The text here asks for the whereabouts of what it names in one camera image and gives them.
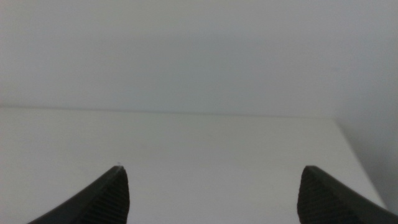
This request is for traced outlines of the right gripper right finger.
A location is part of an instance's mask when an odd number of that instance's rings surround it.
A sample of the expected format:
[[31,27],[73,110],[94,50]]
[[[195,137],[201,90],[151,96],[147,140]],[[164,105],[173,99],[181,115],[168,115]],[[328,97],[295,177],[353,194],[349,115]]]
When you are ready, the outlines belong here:
[[397,215],[317,166],[305,166],[302,172],[297,213],[305,224],[397,224]]

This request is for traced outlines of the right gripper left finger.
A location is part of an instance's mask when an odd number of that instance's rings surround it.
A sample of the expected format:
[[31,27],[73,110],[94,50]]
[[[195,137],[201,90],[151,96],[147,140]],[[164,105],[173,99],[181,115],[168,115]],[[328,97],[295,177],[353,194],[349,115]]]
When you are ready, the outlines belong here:
[[114,166],[83,190],[29,224],[126,224],[130,198],[126,170]]

